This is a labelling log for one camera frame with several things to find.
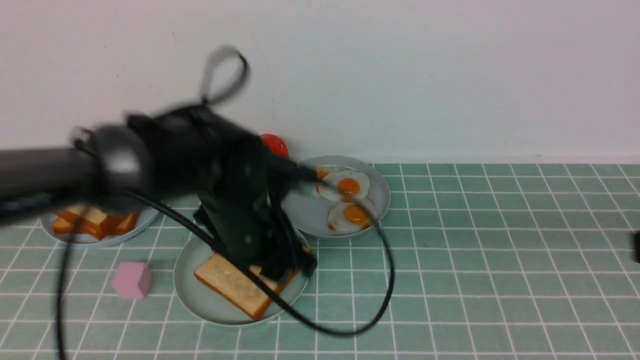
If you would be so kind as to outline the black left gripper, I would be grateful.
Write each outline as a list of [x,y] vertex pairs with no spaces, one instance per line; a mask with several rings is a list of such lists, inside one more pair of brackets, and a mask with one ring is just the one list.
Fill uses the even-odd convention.
[[297,236],[282,203],[301,183],[295,162],[272,153],[258,137],[229,146],[214,163],[214,183],[198,193],[199,219],[241,264],[283,281],[310,277],[318,263]]

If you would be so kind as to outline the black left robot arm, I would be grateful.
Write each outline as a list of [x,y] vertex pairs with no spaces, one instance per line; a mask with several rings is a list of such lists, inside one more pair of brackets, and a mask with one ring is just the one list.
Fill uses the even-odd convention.
[[70,146],[3,150],[1,223],[80,203],[125,214],[194,194],[203,241],[281,281],[317,267],[282,207],[292,189],[317,178],[253,131],[205,105],[186,105],[82,130]]

